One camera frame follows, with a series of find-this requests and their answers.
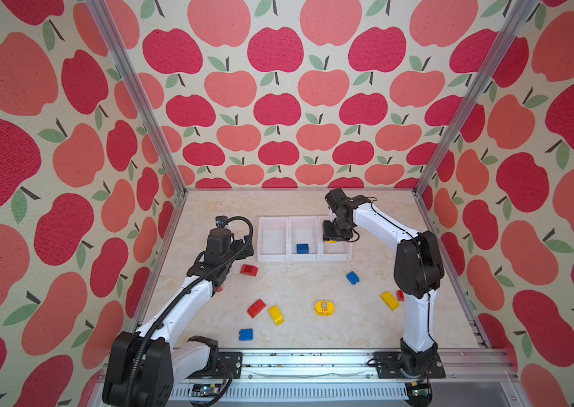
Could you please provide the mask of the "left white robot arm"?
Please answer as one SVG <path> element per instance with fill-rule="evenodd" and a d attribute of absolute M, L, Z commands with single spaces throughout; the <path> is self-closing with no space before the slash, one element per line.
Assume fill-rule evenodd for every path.
<path fill-rule="evenodd" d="M 108 361 L 102 401 L 110 406 L 165 406 L 175 383 L 197 372 L 215 371 L 218 342 L 193 337 L 174 350 L 177 340 L 210 301 L 233 263 L 255 254 L 254 228 L 237 239 L 226 224 L 210 230 L 206 248 L 187 271 L 178 293 L 136 332 L 121 332 Z"/>

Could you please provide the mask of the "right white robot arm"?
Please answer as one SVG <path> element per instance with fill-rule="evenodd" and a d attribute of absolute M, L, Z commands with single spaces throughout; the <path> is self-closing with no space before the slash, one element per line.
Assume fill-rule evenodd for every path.
<path fill-rule="evenodd" d="M 394 250 L 393 276 L 406 303 L 402 371 L 410 377 L 423 375 L 438 354 L 433 334 L 434 304 L 445 269 L 436 235 L 403 225 L 364 195 L 349 197 L 336 188 L 326 194 L 325 201 L 330 215 L 322 223 L 325 242 L 352 243 L 359 237 L 356 229 L 361 227 Z"/>

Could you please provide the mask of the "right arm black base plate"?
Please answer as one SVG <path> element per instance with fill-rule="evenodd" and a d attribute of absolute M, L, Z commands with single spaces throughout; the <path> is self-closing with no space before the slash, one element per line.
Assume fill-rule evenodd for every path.
<path fill-rule="evenodd" d="M 367 362 L 374 368 L 379 379 L 426 380 L 445 379 L 446 372 L 439 354 L 434 354 L 430 362 L 422 364 L 414 373 L 405 371 L 405 364 L 400 352 L 375 352 Z"/>

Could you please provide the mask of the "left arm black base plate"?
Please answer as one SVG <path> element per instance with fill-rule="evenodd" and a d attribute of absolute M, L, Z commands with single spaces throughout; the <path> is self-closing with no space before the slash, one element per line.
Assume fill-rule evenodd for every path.
<path fill-rule="evenodd" d="M 193 373 L 188 378 L 222 377 L 229 374 L 233 379 L 239 379 L 241 377 L 243 357 L 244 354 L 242 352 L 220 351 L 216 361 L 210 361 L 206 368 Z"/>

